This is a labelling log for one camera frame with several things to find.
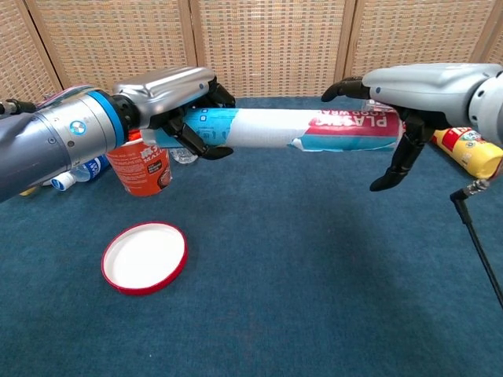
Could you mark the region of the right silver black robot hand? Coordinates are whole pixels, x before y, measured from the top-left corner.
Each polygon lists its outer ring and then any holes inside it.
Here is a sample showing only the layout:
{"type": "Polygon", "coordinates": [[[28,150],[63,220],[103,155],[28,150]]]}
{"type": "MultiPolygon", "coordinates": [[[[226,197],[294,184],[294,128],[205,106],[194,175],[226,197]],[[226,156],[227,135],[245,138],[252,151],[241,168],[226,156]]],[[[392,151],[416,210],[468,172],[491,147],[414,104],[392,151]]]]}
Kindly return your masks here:
{"type": "Polygon", "coordinates": [[[475,126],[483,138],[502,143],[502,66],[487,63],[431,63],[378,68],[332,84],[321,96],[374,100],[392,107],[406,131],[391,165],[371,185],[394,188],[409,173],[436,130],[475,126]]]}

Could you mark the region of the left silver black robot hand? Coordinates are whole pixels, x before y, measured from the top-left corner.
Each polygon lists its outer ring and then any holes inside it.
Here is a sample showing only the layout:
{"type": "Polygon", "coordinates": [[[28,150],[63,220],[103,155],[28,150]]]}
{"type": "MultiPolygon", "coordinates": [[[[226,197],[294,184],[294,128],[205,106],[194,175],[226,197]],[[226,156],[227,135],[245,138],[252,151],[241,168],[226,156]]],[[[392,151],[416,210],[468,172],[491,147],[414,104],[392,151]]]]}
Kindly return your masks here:
{"type": "Polygon", "coordinates": [[[116,100],[126,98],[136,111],[131,129],[143,141],[161,148],[186,148],[206,160],[227,157],[233,150],[223,142],[211,145],[185,121],[196,108],[234,108],[236,100],[205,67],[175,67],[150,71],[116,83],[116,100]]]}

